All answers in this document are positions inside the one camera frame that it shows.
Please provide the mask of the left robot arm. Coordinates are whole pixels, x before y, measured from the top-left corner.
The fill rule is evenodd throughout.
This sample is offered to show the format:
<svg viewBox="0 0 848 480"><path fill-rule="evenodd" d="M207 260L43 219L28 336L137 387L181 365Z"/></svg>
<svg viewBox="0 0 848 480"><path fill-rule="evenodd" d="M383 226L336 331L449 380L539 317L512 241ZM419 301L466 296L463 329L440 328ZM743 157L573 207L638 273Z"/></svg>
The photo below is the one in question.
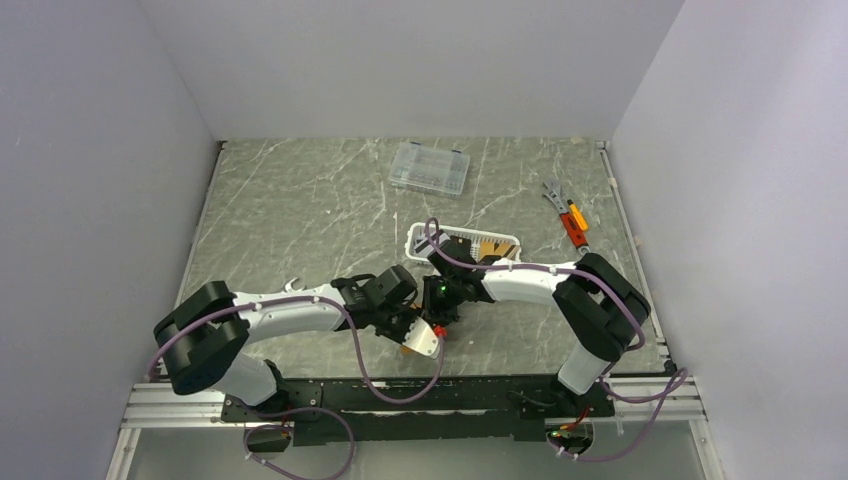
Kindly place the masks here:
<svg viewBox="0 0 848 480"><path fill-rule="evenodd" d="M288 402L282 376L272 362L243 354L245 346L296 333L371 327L378 336L436 358L439 340L412 304L416 293L415 279L400 265L380 275L271 294L234 292L223 281L210 281L156 324L155 359L164 364L175 394L217 389L272 420Z"/></svg>

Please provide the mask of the white plastic basket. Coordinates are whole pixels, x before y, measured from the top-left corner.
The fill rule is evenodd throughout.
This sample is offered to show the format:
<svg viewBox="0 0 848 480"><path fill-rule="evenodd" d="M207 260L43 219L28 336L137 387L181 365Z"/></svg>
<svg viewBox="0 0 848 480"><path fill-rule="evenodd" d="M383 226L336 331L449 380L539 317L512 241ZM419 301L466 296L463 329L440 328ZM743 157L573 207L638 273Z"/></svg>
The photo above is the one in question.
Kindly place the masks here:
<svg viewBox="0 0 848 480"><path fill-rule="evenodd" d="M448 225L441 225L440 230L443 236L449 236L459 247L461 256L471 257L471 260L465 259L463 263L480 263L487 256L512 261L520 260L522 248L519 239L515 236ZM430 263L435 266L430 260L430 257L433 257L438 264L446 264L446 261L430 247L423 222L413 223L410 226L405 243L405 254L410 260L419 263Z"/></svg>

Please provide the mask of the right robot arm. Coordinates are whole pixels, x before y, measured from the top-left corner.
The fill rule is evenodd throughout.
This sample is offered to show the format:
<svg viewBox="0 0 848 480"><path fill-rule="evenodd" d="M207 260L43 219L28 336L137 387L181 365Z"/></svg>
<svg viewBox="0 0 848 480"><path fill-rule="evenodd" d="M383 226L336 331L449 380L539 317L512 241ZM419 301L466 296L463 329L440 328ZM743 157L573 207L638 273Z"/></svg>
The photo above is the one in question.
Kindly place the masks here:
<svg viewBox="0 0 848 480"><path fill-rule="evenodd" d="M497 258L475 261L465 248L443 234L434 248L423 237L414 244L439 272L434 313L464 302L517 301L555 306L577 338L557 372L551 401L557 411L574 415L590 399L589 389L603 373L642 339L651 307L642 293L604 257L587 253L577 262L536 264Z"/></svg>

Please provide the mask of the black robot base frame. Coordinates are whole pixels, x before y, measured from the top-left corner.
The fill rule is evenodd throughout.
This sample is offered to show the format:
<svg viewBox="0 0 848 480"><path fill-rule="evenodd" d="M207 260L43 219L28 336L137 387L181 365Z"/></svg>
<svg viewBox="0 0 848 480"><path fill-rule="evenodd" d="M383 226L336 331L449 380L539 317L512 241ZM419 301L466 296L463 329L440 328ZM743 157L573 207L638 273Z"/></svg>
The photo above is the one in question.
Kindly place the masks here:
<svg viewBox="0 0 848 480"><path fill-rule="evenodd" d="M448 376L421 399L394 405L378 399L361 380L288 381L288 401L253 411L233 396L222 404L227 426L284 424L297 447L354 438L365 441L511 438L544 440L561 423L585 424L615 414L599 386L578 396L552 374Z"/></svg>

